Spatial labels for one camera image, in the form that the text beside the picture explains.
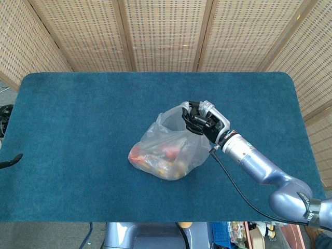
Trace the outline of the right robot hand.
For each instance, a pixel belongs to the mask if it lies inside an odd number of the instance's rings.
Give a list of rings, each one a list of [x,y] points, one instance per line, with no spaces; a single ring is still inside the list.
[[[221,145],[230,131],[230,121],[207,100],[186,101],[183,105],[182,119],[186,129],[197,135],[205,135],[211,143]]]

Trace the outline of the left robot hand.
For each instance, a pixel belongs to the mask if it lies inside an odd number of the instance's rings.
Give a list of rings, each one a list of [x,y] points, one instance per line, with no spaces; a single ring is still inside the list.
[[[21,160],[22,157],[23,157],[23,154],[17,154],[13,159],[11,159],[9,161],[0,162],[0,169],[5,169],[5,168],[15,165],[16,163],[18,163]]]

